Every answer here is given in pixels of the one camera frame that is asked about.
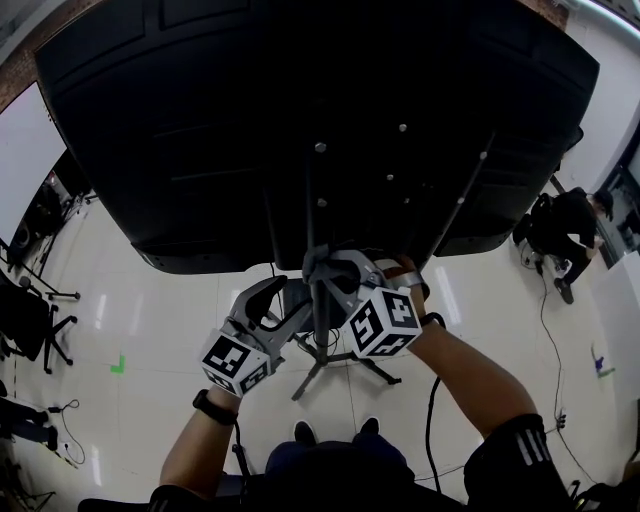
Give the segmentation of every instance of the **sneaker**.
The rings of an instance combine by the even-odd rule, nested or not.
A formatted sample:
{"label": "sneaker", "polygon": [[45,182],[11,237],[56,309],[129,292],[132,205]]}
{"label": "sneaker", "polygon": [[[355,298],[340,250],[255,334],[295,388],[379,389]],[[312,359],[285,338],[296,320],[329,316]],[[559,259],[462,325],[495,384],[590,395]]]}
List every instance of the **sneaker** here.
{"label": "sneaker", "polygon": [[316,441],[316,434],[313,431],[313,427],[304,420],[298,420],[293,427],[293,438],[305,446],[315,446],[318,444]]}
{"label": "sneaker", "polygon": [[573,304],[573,293],[571,292],[571,285],[565,283],[564,279],[556,278],[553,281],[556,289],[560,292],[562,300],[567,304]]}
{"label": "sneaker", "polygon": [[49,440],[47,441],[47,448],[52,452],[58,450],[58,431],[56,427],[49,427],[47,429],[49,431]]}
{"label": "sneaker", "polygon": [[380,420],[375,416],[369,416],[366,421],[360,427],[361,434],[379,434],[380,433]]}

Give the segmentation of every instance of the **black office chair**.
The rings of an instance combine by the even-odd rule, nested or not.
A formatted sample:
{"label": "black office chair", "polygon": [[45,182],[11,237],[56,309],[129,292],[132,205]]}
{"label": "black office chair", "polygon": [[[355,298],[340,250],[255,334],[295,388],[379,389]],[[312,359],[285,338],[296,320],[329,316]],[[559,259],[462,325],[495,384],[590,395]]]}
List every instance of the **black office chair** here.
{"label": "black office chair", "polygon": [[[56,341],[56,334],[69,322],[77,323],[78,319],[68,316],[54,325],[57,311],[58,306],[50,306],[40,291],[31,285],[28,277],[21,277],[18,286],[0,272],[0,333],[4,335],[0,341],[2,353],[7,357],[15,354],[35,361],[44,345],[46,373],[51,374],[51,347],[71,366],[73,361],[63,353]],[[13,340],[18,348],[11,348],[4,338]]]}

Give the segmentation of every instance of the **person sitting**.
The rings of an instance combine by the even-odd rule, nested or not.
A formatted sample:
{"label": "person sitting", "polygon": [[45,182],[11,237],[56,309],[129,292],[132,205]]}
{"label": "person sitting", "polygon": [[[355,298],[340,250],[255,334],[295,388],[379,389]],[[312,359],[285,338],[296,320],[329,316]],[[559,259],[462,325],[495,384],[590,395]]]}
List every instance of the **person sitting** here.
{"label": "person sitting", "polygon": [[[588,195],[577,187],[553,198],[546,214],[525,216],[513,231],[516,245],[520,245],[526,237],[545,254],[571,262],[569,272],[554,280],[567,304],[573,304],[571,285],[584,272],[603,244],[602,238],[597,236],[597,219],[605,215],[609,220],[613,219],[611,193],[599,190]],[[570,234],[578,235],[582,245],[571,240]]]}
{"label": "person sitting", "polygon": [[[415,271],[415,266],[405,258],[402,270]],[[242,505],[269,510],[271,505],[321,509],[344,503],[439,512],[573,509],[551,459],[542,418],[524,386],[437,322],[428,321],[420,285],[411,287],[411,297],[424,321],[422,334],[409,350],[425,364],[425,371],[429,367],[442,379],[484,438],[464,467],[469,508],[416,484],[405,457],[380,435],[376,418],[364,422],[350,443],[318,442],[311,426],[299,421],[295,440],[275,447],[261,483],[246,489]],[[426,405],[428,389],[424,392]],[[148,510],[225,508],[217,490],[241,399],[215,385],[205,393],[208,412],[196,410],[180,434]],[[269,428],[266,419],[255,418],[256,435]]]}

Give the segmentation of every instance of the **chair leg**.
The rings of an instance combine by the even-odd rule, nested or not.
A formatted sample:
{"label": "chair leg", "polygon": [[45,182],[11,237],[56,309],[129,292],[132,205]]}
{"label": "chair leg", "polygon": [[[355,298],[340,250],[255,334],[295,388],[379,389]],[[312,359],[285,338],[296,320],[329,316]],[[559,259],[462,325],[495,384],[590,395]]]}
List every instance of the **chair leg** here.
{"label": "chair leg", "polygon": [[55,336],[56,334],[58,334],[64,328],[64,326],[67,325],[69,322],[73,322],[74,324],[77,324],[78,319],[75,316],[68,316],[62,322],[57,323],[56,325],[53,326],[53,330],[52,330],[53,335]]}
{"label": "chair leg", "polygon": [[70,359],[65,355],[65,353],[62,351],[62,348],[60,347],[60,345],[58,345],[58,342],[56,341],[56,339],[53,336],[50,338],[49,343],[51,344],[51,346],[53,346],[55,351],[58,354],[60,354],[62,359],[64,359],[65,363],[67,363],[69,366],[73,366],[73,359]]}
{"label": "chair leg", "polygon": [[49,369],[49,351],[51,350],[51,342],[49,341],[49,336],[44,340],[44,373],[51,375],[51,370]]}
{"label": "chair leg", "polygon": [[49,375],[52,373],[51,369],[49,369],[49,352],[51,351],[51,347],[60,354],[65,363],[69,366],[73,365],[73,359],[70,359],[65,355],[62,348],[60,348],[60,345],[58,345],[58,342],[56,341],[56,334],[58,334],[69,322],[73,322],[75,324],[78,323],[78,319],[75,316],[68,316],[61,322],[54,325],[51,328],[51,332],[47,335],[47,339],[44,344],[44,371]]}

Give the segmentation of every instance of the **black wristwatch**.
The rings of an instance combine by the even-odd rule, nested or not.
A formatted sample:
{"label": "black wristwatch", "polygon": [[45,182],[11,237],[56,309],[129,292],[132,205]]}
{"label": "black wristwatch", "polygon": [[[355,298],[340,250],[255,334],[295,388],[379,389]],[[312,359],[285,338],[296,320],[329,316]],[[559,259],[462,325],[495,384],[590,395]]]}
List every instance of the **black wristwatch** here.
{"label": "black wristwatch", "polygon": [[238,414],[228,411],[222,407],[218,407],[216,404],[212,404],[207,398],[208,391],[206,389],[200,390],[193,400],[193,406],[196,409],[200,409],[209,418],[220,423],[220,425],[230,426],[234,425],[238,419]]}
{"label": "black wristwatch", "polygon": [[420,319],[420,327],[424,327],[425,325],[430,324],[434,320],[438,324],[440,324],[440,327],[444,327],[445,329],[447,328],[447,326],[444,323],[444,318],[442,318],[442,315],[440,315],[440,313],[429,313],[428,315],[424,315]]}

